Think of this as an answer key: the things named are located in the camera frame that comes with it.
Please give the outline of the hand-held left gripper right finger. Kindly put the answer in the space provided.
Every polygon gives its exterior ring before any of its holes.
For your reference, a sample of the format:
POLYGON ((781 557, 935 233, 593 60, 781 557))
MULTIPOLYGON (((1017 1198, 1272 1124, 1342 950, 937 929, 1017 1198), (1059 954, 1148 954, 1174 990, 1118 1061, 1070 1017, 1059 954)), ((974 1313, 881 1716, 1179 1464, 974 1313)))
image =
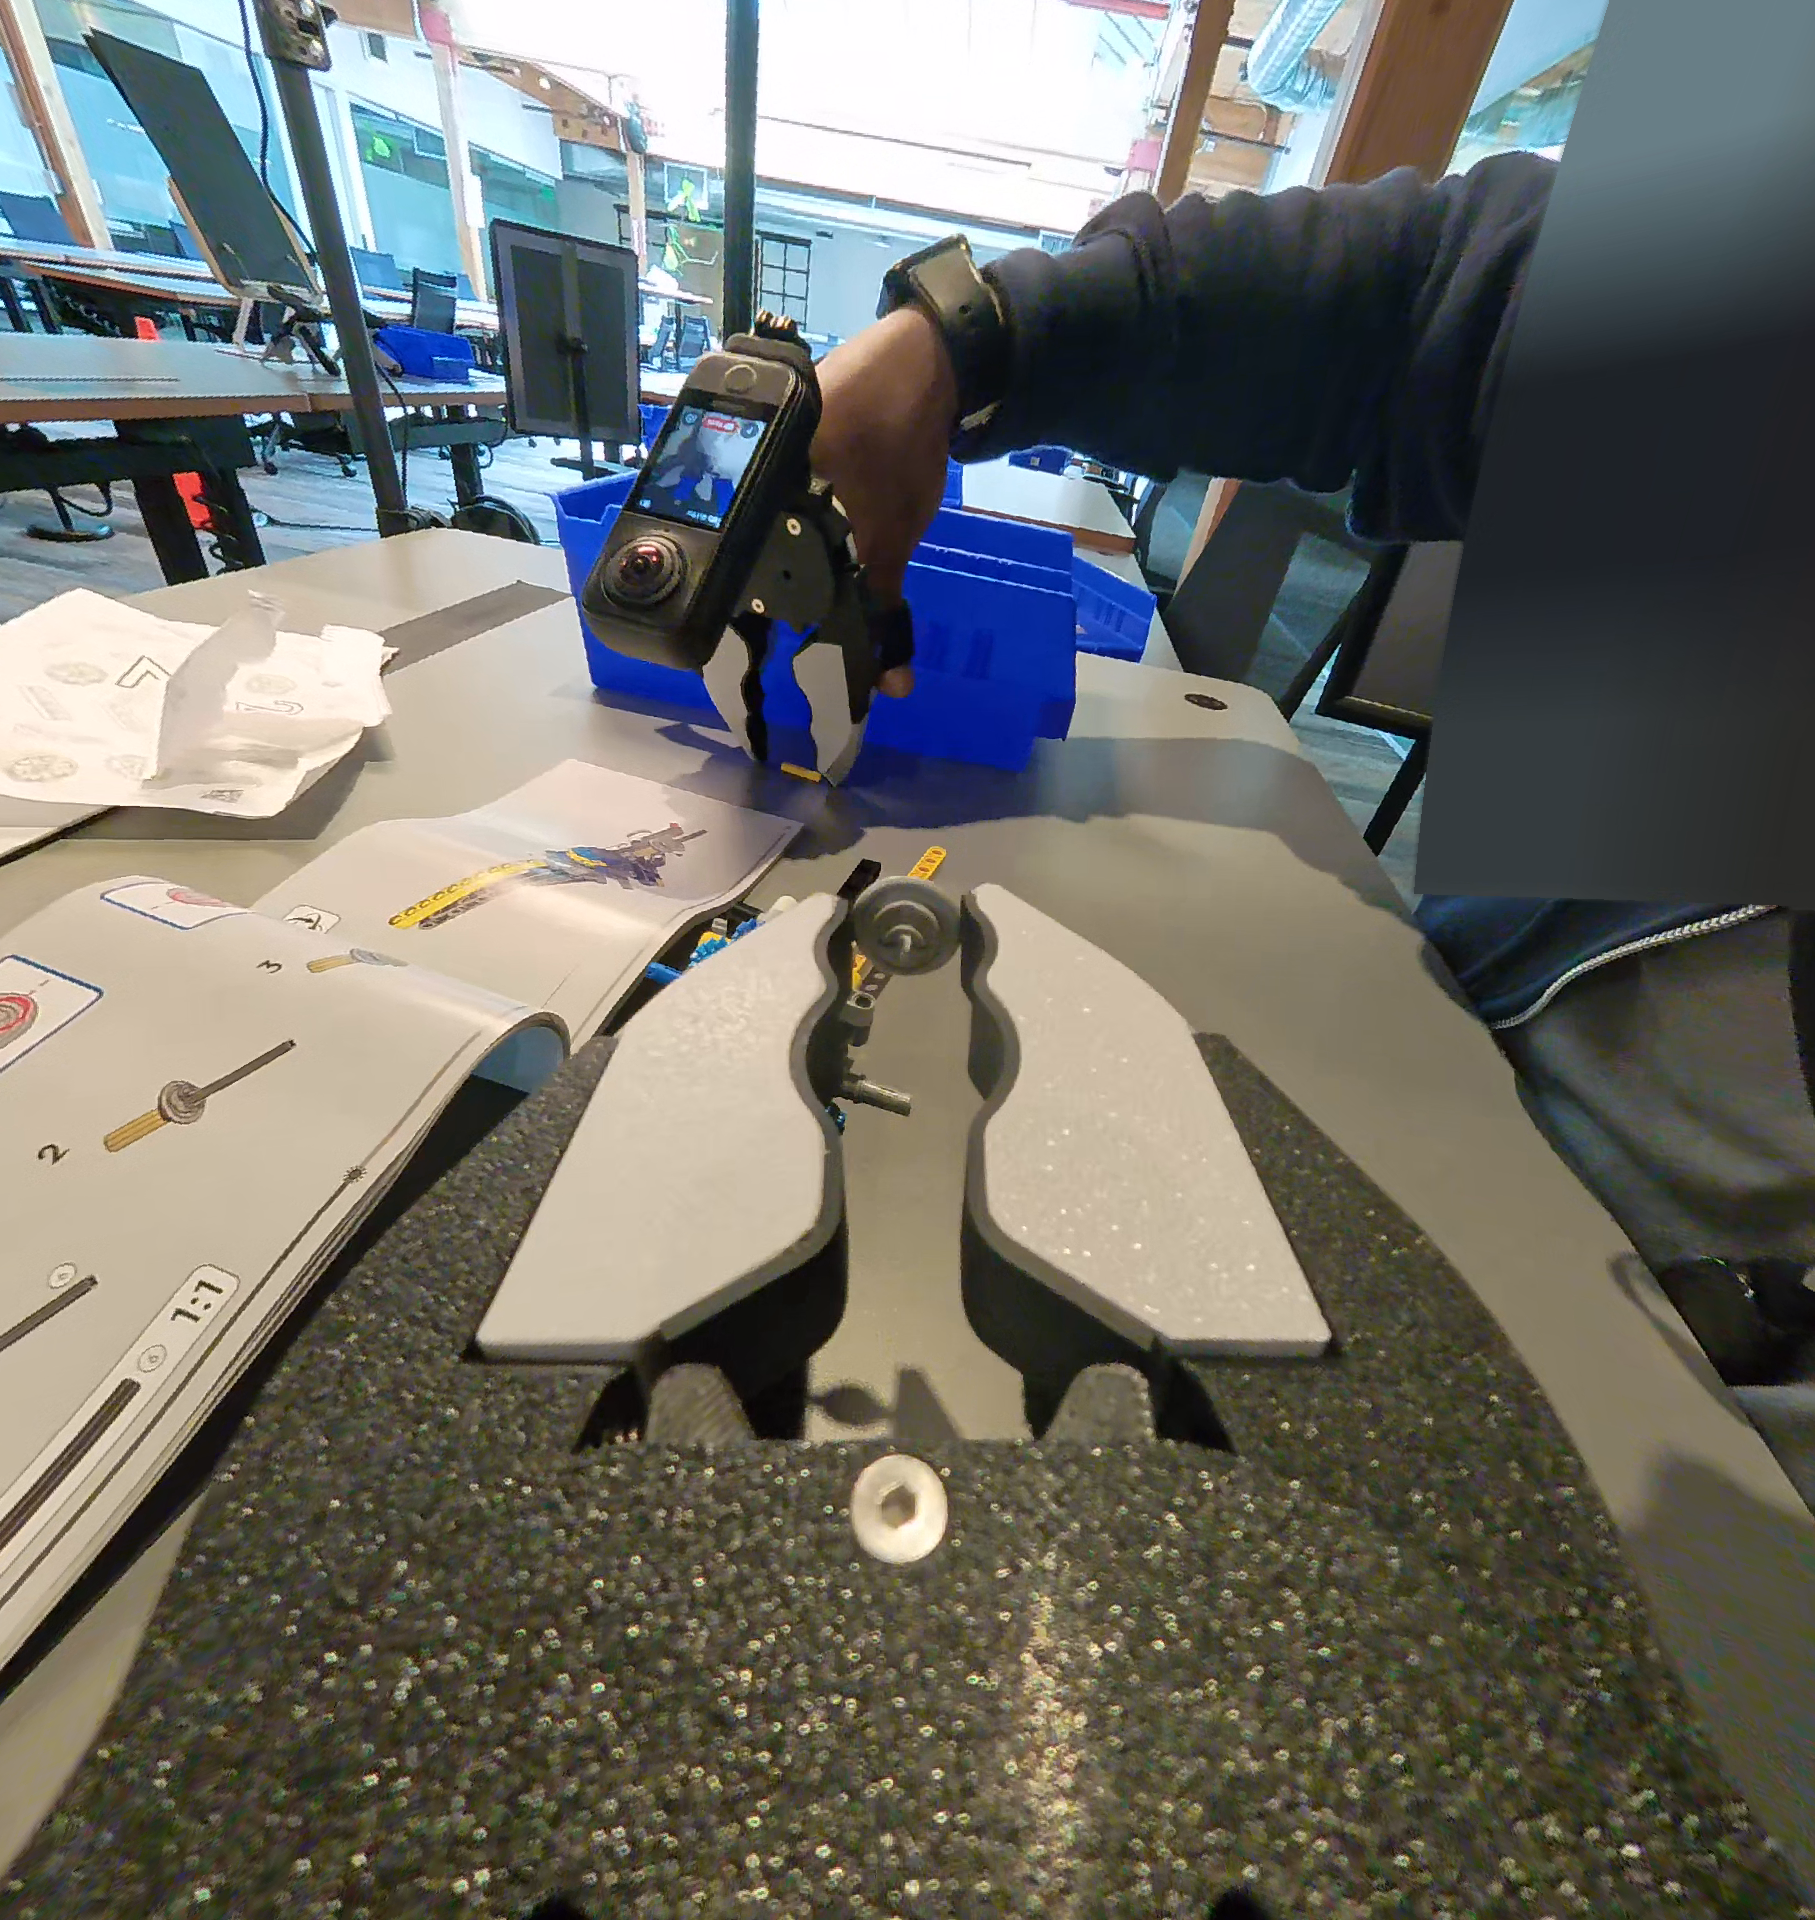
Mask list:
POLYGON ((1148 1433, 1212 1437, 1193 1367, 1320 1367, 1329 1313, 1189 1017, 1010 887, 961 902, 961 1304, 1033 1437, 1099 1370, 1148 1433))

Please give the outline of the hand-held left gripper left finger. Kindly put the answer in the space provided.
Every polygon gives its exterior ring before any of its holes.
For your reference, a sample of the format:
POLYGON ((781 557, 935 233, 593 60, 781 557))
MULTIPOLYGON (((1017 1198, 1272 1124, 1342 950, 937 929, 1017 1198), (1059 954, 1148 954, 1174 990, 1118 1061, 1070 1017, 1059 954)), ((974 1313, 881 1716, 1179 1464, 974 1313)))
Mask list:
POLYGON ((731 1377, 762 1437, 801 1437, 807 1367, 847 1306, 846 1136, 813 1081, 847 1050, 847 903, 807 897, 657 990, 614 1043, 478 1317, 493 1367, 674 1367, 731 1377))

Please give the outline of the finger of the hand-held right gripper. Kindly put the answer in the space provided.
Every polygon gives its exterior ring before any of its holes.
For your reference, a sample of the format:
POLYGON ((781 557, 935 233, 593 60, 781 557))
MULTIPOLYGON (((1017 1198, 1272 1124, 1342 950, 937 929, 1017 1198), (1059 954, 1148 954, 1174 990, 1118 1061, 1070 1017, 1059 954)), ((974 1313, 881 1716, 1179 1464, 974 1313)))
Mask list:
POLYGON ((807 734, 816 752, 807 768, 822 768, 829 788, 847 781, 869 740, 869 713, 879 689, 873 639, 807 636, 791 652, 791 681, 807 701, 807 734))
POLYGON ((762 768, 773 761, 770 716, 762 716, 770 643, 773 643, 770 617, 737 617, 720 632, 720 639, 704 668, 704 681, 705 681, 720 721, 731 723, 737 743, 762 768))

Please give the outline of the large blue plastic bin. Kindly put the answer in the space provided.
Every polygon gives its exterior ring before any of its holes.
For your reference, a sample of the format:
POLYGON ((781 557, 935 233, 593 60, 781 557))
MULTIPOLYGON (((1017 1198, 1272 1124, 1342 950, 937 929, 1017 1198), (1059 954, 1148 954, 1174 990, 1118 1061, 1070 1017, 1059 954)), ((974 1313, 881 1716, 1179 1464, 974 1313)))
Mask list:
MULTIPOLYGON (((608 545, 616 506, 559 516, 568 589, 578 592, 608 545)), ((907 569, 914 611, 914 690, 869 716, 873 748, 1017 773, 1036 743, 1067 740, 1078 713, 1070 534, 945 506, 907 569)), ((621 657, 583 620, 589 676, 654 713, 720 723, 699 672, 621 657)), ((770 721, 777 740, 807 723, 791 681, 797 636, 777 626, 770 721)))

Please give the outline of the partly built lego model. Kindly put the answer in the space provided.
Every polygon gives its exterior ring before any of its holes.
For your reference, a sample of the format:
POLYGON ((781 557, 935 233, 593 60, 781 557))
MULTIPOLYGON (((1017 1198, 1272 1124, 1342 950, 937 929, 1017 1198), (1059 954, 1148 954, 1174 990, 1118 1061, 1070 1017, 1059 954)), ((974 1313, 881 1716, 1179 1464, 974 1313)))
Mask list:
POLYGON ((846 1142, 846 1111, 910 1113, 873 1081, 873 983, 945 972, 961 950, 961 903, 931 870, 873 875, 762 908, 751 933, 693 963, 616 1037, 600 1088, 638 1088, 668 1134, 713 1117, 756 1152, 797 1146, 801 1124, 846 1142))

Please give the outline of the lego instruction booklet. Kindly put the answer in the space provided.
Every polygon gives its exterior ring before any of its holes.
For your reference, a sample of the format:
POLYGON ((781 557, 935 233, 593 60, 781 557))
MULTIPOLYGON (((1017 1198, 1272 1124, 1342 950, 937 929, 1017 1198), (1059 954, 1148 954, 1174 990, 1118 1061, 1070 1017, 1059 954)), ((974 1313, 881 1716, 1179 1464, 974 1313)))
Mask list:
POLYGON ((791 835, 568 756, 258 903, 140 870, 0 941, 0 1670, 445 1105, 531 1088, 791 835))

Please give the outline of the person's right hand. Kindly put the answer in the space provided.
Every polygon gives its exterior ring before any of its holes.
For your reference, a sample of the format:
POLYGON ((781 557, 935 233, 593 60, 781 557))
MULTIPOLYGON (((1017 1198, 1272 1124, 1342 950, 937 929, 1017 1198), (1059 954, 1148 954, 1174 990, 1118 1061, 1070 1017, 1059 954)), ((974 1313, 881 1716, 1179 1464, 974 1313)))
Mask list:
POLYGON ((879 607, 945 506, 958 372, 937 323, 907 302, 822 363, 816 474, 833 489, 879 607))

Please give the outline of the black monitor on stand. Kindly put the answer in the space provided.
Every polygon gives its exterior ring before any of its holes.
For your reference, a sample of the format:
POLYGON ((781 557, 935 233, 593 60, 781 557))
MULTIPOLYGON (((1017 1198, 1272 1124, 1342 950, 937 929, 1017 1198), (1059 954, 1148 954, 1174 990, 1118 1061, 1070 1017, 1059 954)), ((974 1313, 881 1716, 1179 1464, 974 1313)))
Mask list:
POLYGON ((614 474, 593 444, 638 444, 638 266, 630 248, 531 223, 488 223, 502 316, 509 422, 519 436, 576 441, 554 465, 614 474))

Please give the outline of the black smartwatch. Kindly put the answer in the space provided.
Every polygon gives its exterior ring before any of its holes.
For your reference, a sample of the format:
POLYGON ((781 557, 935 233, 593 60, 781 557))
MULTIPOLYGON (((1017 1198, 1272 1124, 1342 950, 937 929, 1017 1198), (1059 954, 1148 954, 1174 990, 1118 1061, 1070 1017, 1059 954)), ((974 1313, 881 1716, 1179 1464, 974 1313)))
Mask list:
POLYGON ((903 307, 918 312, 945 343, 958 388, 955 436, 961 441, 974 430, 987 430, 1016 372, 1016 332, 1002 289, 977 266, 974 242, 961 233, 946 233, 935 248, 903 255, 881 274, 873 316, 887 323, 903 307))

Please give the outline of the upright black pole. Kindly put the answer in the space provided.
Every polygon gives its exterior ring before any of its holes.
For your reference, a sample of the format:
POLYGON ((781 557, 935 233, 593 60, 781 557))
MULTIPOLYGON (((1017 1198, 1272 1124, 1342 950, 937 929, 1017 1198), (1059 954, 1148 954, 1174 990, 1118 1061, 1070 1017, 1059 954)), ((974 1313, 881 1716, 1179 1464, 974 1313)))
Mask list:
POLYGON ((759 0, 725 0, 725 289, 720 289, 725 334, 751 332, 759 307, 756 144, 759 144, 759 0))

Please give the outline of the slanted black tripod pole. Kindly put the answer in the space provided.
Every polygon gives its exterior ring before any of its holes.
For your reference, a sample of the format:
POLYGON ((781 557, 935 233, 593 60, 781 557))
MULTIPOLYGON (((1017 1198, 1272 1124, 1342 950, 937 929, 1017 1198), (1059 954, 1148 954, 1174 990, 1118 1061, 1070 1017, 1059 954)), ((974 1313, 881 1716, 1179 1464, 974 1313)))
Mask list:
POLYGON ((380 534, 412 534, 435 530, 439 516, 409 504, 409 484, 397 474, 397 452, 391 436, 385 388, 373 369, 373 343, 361 307, 361 281, 348 253, 342 196, 326 167, 326 144, 316 122, 311 69, 332 65, 326 50, 326 11, 316 0, 250 0, 250 20, 263 48, 275 69, 275 93, 284 107, 288 154, 301 174, 301 196, 311 229, 316 274, 326 289, 326 307, 342 343, 353 419, 367 444, 367 474, 373 489, 373 521, 380 534))

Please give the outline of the clear plastic bag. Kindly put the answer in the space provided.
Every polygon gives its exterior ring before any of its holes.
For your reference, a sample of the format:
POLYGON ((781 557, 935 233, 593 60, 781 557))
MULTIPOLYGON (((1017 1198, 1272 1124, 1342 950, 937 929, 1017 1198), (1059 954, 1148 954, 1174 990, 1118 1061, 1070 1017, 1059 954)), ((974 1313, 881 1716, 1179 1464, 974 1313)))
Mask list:
POLYGON ((169 672, 141 796, 272 816, 391 721, 385 639, 361 626, 284 632, 249 598, 169 672))

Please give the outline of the person's clothed body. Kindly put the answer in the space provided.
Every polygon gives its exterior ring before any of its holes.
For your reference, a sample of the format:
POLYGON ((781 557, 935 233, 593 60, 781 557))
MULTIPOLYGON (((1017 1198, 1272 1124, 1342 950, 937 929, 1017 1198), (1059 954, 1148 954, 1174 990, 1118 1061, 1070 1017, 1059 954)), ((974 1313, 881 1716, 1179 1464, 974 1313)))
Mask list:
POLYGON ((1419 926, 1815 1513, 1815 913, 1426 897, 1419 926))

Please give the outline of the black tilted screen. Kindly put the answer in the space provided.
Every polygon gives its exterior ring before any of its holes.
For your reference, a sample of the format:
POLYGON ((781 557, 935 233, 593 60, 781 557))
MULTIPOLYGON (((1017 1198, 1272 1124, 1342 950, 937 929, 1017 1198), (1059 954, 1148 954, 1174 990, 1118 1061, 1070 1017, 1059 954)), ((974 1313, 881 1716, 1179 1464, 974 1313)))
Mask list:
POLYGON ((85 31, 85 48, 154 135, 178 205, 221 289, 324 307, 316 266, 258 180, 202 69, 112 31, 85 31))

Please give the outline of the grey office desk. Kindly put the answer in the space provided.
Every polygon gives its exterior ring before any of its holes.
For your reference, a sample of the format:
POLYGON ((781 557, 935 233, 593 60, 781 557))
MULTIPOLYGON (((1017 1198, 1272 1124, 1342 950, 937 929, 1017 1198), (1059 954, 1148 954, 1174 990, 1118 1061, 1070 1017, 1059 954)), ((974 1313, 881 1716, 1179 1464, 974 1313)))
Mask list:
POLYGON ((263 569, 249 419, 348 413, 348 377, 236 344, 0 332, 0 493, 130 484, 168 585, 208 579, 178 474, 198 474, 221 569, 263 569))

